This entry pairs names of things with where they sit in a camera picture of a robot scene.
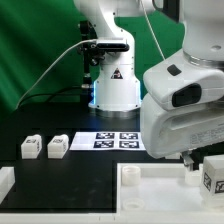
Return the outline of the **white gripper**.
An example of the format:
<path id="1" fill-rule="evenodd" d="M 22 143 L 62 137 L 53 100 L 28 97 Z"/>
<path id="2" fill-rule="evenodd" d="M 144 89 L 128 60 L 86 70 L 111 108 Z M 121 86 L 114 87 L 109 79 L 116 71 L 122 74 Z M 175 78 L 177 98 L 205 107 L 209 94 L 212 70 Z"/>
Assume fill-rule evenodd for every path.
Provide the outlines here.
<path id="1" fill-rule="evenodd" d="M 150 156 L 182 152 L 184 166 L 192 171 L 194 161 L 187 150 L 224 141 L 224 108 L 205 103 L 166 111 L 147 94 L 140 111 L 140 132 Z"/>

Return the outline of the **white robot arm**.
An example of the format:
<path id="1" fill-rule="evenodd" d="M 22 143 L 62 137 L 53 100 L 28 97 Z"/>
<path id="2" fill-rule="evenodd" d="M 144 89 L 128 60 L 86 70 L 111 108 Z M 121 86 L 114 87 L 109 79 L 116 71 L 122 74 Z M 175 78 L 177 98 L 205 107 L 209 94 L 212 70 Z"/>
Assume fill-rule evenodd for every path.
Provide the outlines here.
<path id="1" fill-rule="evenodd" d="M 224 141 L 224 0 L 73 0 L 96 31 L 100 65 L 89 107 L 104 116 L 140 112 L 148 154 L 162 158 Z M 116 17 L 159 11 L 185 27 L 182 48 L 134 74 L 133 36 Z"/>

